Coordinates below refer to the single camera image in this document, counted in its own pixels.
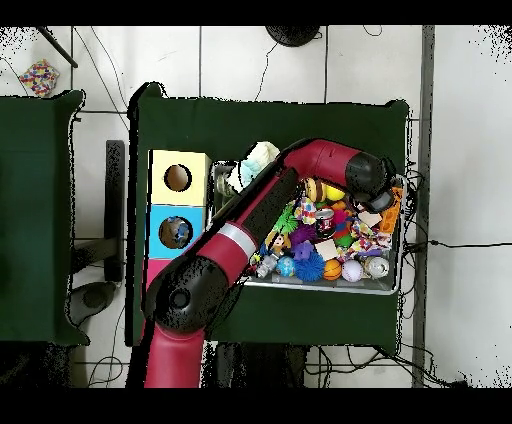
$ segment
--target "plush toy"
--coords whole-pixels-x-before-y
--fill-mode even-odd
[[[302,281],[313,282],[322,278],[325,262],[319,253],[314,250],[309,259],[295,261],[295,275]]]
[[[316,206],[313,201],[307,197],[301,199],[300,205],[293,212],[293,216],[296,219],[308,225],[312,225],[316,222],[315,214]]]
[[[295,275],[295,262],[289,256],[283,256],[277,261],[276,272],[283,277],[293,277]]]
[[[299,223],[293,216],[293,203],[288,203],[274,225],[274,228],[272,228],[272,231],[276,231],[281,234],[290,234],[292,231],[297,229],[298,225]]]
[[[292,244],[287,234],[271,231],[265,239],[265,247],[269,252],[281,253],[284,248],[291,248]]]
[[[272,143],[268,141],[256,143],[247,158],[232,169],[226,182],[240,194],[278,154],[279,149]]]
[[[307,225],[299,222],[297,229],[290,233],[290,242],[292,247],[300,244],[306,240],[315,240],[316,230],[314,225]]]
[[[331,202],[337,202],[343,199],[343,196],[345,196],[343,191],[337,189],[336,187],[325,185],[325,197]]]
[[[306,196],[308,196],[311,201],[314,203],[325,201],[326,185],[322,181],[314,178],[306,178],[304,185],[306,187]]]
[[[294,254],[293,258],[299,261],[303,259],[309,259],[309,255],[311,255],[311,252],[314,249],[315,248],[309,240],[296,244],[292,247],[292,253]]]

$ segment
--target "yellow toy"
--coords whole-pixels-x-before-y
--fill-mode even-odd
[[[269,252],[272,251],[274,253],[279,254],[281,253],[281,250],[283,250],[283,248],[285,247],[291,249],[292,243],[290,242],[290,239],[288,238],[287,234],[279,234],[276,231],[271,231],[270,234],[265,239],[265,246],[267,247],[267,250]]]
[[[393,234],[396,220],[398,219],[398,214],[400,213],[400,202],[404,192],[403,189],[398,187],[393,187],[392,190],[393,194],[395,195],[395,202],[393,203],[393,206],[381,213],[382,221],[379,225],[380,232],[385,234]]]
[[[337,202],[343,199],[345,192],[338,190],[336,187],[325,185],[325,197],[331,202]]]

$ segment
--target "red robot arm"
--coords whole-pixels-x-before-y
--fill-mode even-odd
[[[321,139],[281,152],[212,226],[153,280],[144,305],[152,320],[145,387],[198,387],[204,328],[228,288],[271,231],[300,180],[348,190],[376,212],[393,202],[391,172],[365,152]]]

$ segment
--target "green cloth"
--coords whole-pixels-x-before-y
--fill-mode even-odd
[[[283,149],[302,138],[325,138],[377,157],[389,157],[397,172],[404,172],[409,108],[403,101],[367,106],[167,99],[162,98],[159,84],[151,83],[132,97],[130,108],[138,116],[138,145],[130,150],[138,152],[139,158],[137,211],[146,209],[149,149],[204,152],[212,161],[241,160],[257,141],[270,141]],[[140,340],[143,324],[137,294],[141,290],[144,225],[144,213],[137,212],[135,344]],[[236,342],[380,345],[393,353],[397,299],[397,293],[382,296],[247,286],[229,318],[214,322],[208,336],[212,340]]]
[[[70,118],[83,92],[0,97],[0,340],[87,344],[65,313]]]

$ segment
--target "orange ball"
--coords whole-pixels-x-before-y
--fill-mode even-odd
[[[324,278],[326,280],[336,280],[341,275],[341,264],[337,259],[329,259],[325,263]]]

